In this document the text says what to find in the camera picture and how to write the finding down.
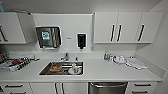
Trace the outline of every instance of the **stainless steel sink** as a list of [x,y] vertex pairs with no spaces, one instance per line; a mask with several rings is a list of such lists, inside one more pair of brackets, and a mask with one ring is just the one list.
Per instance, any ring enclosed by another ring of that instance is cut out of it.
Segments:
[[[77,67],[81,69],[81,72],[76,75],[83,74],[83,62],[50,62],[39,75],[71,75],[68,73],[68,70],[72,68],[72,64],[76,64]],[[51,72],[49,69],[53,65],[61,66],[62,69],[59,72]]]

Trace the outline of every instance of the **dishwasher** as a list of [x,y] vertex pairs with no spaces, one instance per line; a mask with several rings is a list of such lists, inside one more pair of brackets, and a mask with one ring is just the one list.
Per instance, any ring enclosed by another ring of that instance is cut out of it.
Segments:
[[89,94],[125,94],[128,82],[90,82]]

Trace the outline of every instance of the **bottle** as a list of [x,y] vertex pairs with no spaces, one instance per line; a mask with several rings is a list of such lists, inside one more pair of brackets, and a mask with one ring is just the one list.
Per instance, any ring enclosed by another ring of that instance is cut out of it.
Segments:
[[104,60],[108,60],[108,52],[104,54]]
[[2,2],[0,2],[0,10],[1,10],[1,12],[5,12],[5,8],[4,8],[4,6],[2,5]]
[[110,55],[109,55],[109,61],[110,61],[110,62],[113,62],[113,58],[114,58],[114,56],[113,56],[112,54],[110,54]]

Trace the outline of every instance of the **faucet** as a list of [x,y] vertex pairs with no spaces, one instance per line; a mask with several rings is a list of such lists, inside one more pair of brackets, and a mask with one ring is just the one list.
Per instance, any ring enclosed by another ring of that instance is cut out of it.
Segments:
[[65,53],[65,57],[61,58],[61,60],[63,60],[63,61],[68,61],[69,60],[68,52]]

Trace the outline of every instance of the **plate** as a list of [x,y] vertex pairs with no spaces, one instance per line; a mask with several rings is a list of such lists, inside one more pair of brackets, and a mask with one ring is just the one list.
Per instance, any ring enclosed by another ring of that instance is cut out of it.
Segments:
[[127,63],[127,60],[126,60],[126,59],[124,59],[123,62],[121,62],[121,61],[119,61],[119,60],[116,60],[116,58],[114,58],[113,60],[114,60],[114,62],[119,63],[119,64],[125,64],[125,63]]
[[50,72],[59,72],[59,71],[61,71],[61,69],[62,69],[61,66],[52,65],[49,70],[50,70]]
[[68,70],[68,73],[69,73],[69,74],[72,74],[72,75],[77,75],[77,74],[80,74],[81,72],[82,72],[81,68],[78,69],[78,72],[77,72],[77,73],[74,73],[74,71],[73,71],[72,68],[70,68],[70,69]]

